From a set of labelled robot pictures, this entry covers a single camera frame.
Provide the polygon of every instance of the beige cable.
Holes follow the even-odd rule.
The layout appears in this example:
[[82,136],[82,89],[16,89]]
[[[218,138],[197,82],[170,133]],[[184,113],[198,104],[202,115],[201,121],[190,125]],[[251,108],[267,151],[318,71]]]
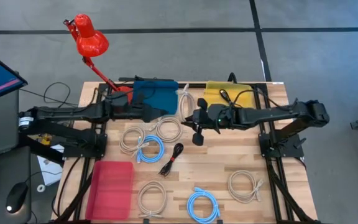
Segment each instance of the beige cable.
[[[252,182],[252,186],[253,186],[251,192],[249,192],[248,194],[240,194],[233,189],[232,181],[237,175],[245,175],[250,179],[250,181]],[[230,175],[229,180],[227,182],[227,188],[229,190],[230,195],[234,199],[236,199],[238,202],[249,203],[252,201],[252,199],[254,199],[254,197],[256,197],[257,200],[260,202],[261,198],[260,198],[260,194],[259,194],[259,189],[262,186],[263,182],[264,182],[264,180],[260,179],[258,181],[258,183],[256,183],[254,176],[249,171],[238,170]]]
[[[163,131],[161,130],[161,126],[163,123],[174,123],[177,128],[178,128],[178,132],[176,133],[175,136],[173,137],[166,137],[166,135],[164,135]],[[155,123],[150,129],[149,131],[153,131],[155,130],[156,135],[163,141],[163,142],[175,142],[177,140],[180,139],[181,135],[183,134],[183,128],[181,126],[181,123],[178,119],[174,118],[174,117],[166,117],[166,118],[162,118],[159,122]]]
[[196,107],[195,99],[194,97],[188,92],[189,89],[189,83],[185,85],[185,87],[182,90],[179,90],[178,93],[181,94],[181,97],[179,99],[179,105],[178,105],[178,114],[180,121],[186,121],[186,115],[185,115],[185,99],[187,99],[187,114],[191,115],[193,114],[193,111]]
[[[143,206],[142,203],[142,197],[143,194],[148,190],[148,189],[152,189],[152,188],[156,188],[159,189],[162,193],[162,197],[163,197],[163,202],[162,205],[159,209],[155,210],[155,211],[151,211],[148,210],[147,208],[145,208]],[[137,204],[141,210],[141,212],[143,214],[139,215],[139,218],[144,218],[144,217],[157,217],[157,218],[162,218],[162,215],[159,215],[167,206],[167,192],[165,191],[164,186],[155,180],[152,180],[150,182],[148,182],[147,184],[143,185],[143,187],[140,189],[139,193],[137,194]]]
[[[138,141],[136,146],[128,146],[124,142],[125,136],[131,131],[134,131],[134,132],[137,132],[137,133],[140,134],[140,137],[139,137],[140,139],[139,139],[139,141]],[[124,133],[122,134],[121,139],[119,141],[121,151],[126,153],[126,154],[132,154],[132,156],[137,154],[137,151],[139,151],[143,147],[146,147],[146,146],[149,145],[148,142],[144,143],[145,137],[146,137],[146,132],[142,128],[140,128],[138,126],[133,126],[133,127],[128,128],[127,130],[124,131]]]

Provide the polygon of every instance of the white paper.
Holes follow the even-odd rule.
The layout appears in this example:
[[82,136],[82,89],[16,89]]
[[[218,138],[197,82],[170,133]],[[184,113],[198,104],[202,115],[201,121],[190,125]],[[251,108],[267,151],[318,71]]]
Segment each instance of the white paper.
[[[56,146],[51,146],[51,148],[54,150],[57,150],[59,152],[63,152],[65,149],[63,146],[61,146],[59,144],[57,144]],[[47,172],[51,172],[54,174],[63,172],[63,168],[60,167],[59,164],[51,162],[51,161],[45,159],[44,157],[38,156],[38,162],[40,164],[41,171],[47,171]],[[58,182],[60,180],[60,178],[62,178],[62,174],[53,175],[53,174],[48,174],[46,172],[42,172],[42,177],[44,178],[45,186],[49,186],[53,183]]]

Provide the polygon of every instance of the red desk lamp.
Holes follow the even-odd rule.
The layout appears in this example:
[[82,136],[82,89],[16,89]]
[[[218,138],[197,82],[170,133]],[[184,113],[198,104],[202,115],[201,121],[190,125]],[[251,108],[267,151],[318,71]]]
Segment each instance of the red desk lamp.
[[78,14],[72,21],[65,20],[63,22],[71,35],[73,36],[77,50],[83,56],[84,63],[89,66],[103,81],[105,81],[113,91],[123,91],[127,95],[128,102],[132,101],[132,88],[128,86],[118,87],[112,80],[103,75],[93,64],[91,57],[97,57],[107,51],[109,41],[98,30],[95,30],[89,16]]

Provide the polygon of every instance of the gray floor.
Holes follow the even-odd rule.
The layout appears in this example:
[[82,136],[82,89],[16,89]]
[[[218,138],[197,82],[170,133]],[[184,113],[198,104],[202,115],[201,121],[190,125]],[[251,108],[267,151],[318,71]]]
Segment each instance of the gray floor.
[[[262,28],[358,27],[358,0],[256,0]],[[165,27],[253,27],[247,0],[0,0],[0,30],[64,29],[62,20],[78,12],[99,29]],[[262,81],[254,33],[108,34],[110,48],[95,64],[118,77],[225,80],[235,72],[241,81]],[[308,177],[319,219],[358,223],[358,32],[264,33],[272,80],[285,82],[291,100],[318,99],[331,116],[323,129],[309,129],[304,149]],[[29,81],[28,90],[43,93],[53,82],[71,87],[77,102],[81,84],[99,81],[77,54],[71,36],[0,35],[0,59]],[[50,96],[63,99],[56,86]],[[22,110],[44,105],[21,93]],[[36,163],[33,170],[39,169]],[[34,178],[34,185],[41,183]],[[33,191],[39,221],[50,217],[57,186]]]

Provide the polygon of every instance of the wooden table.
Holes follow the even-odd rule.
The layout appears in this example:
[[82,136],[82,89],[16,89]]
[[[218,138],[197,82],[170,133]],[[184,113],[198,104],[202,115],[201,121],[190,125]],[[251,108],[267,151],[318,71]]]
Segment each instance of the wooden table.
[[[92,97],[94,88],[99,82],[85,82],[81,93],[80,106],[87,105]],[[283,83],[267,83],[269,97],[280,105],[287,105],[288,98]],[[191,88],[191,94],[197,99],[203,95],[202,88]],[[278,121],[275,123],[278,129],[291,122],[290,120]],[[195,146],[191,142],[194,131],[188,127],[184,128],[184,133],[179,142],[183,143],[185,150],[175,160],[171,173],[167,177],[158,174],[159,170],[172,156],[175,143],[165,144],[165,155],[163,159],[154,164],[137,164],[135,159],[127,154],[123,154],[119,147],[119,140],[122,132],[131,126],[141,126],[148,128],[150,123],[143,123],[140,120],[117,120],[109,121],[106,128],[108,134],[108,145],[103,161],[131,161],[134,164],[135,177],[132,193],[131,212],[129,219],[125,223],[141,223],[138,218],[139,208],[137,206],[137,193],[139,189],[150,180],[160,181],[167,190],[167,207],[162,213],[163,219],[151,218],[151,223],[194,223],[186,211],[188,197],[194,192],[194,187],[210,191],[217,199],[220,219],[224,223],[275,223],[273,203],[267,175],[265,159],[260,155],[258,142],[259,127],[240,130],[221,130],[218,134],[213,130],[204,130],[205,136],[203,146]],[[90,127],[86,121],[75,122],[74,128],[84,129]],[[167,133],[175,132],[174,125],[164,124]],[[137,136],[128,135],[126,142],[135,143]],[[157,146],[149,146],[144,150],[145,153],[158,152]],[[65,179],[67,172],[73,164],[75,158],[68,159],[63,168],[62,180]],[[288,188],[299,206],[311,218],[317,218],[313,199],[310,192],[308,178],[305,168],[294,158],[283,158],[285,174],[287,177]],[[78,184],[80,183],[83,159],[77,163],[71,173],[67,185],[63,192],[61,212],[66,208],[73,197],[77,194]],[[236,170],[249,170],[257,180],[263,179],[264,184],[261,188],[262,201],[256,200],[248,204],[241,204],[235,201],[227,191],[227,179]],[[58,195],[63,181],[60,182]],[[246,177],[238,177],[234,181],[236,190],[250,191],[252,186]],[[149,191],[143,197],[146,207],[154,210],[160,206],[162,196],[158,191]],[[286,219],[284,202],[279,193],[280,207],[283,219]],[[88,192],[83,198],[81,209],[81,219],[85,219],[86,203]],[[211,202],[208,199],[199,198],[195,202],[195,213],[199,217],[207,217],[211,213]]]

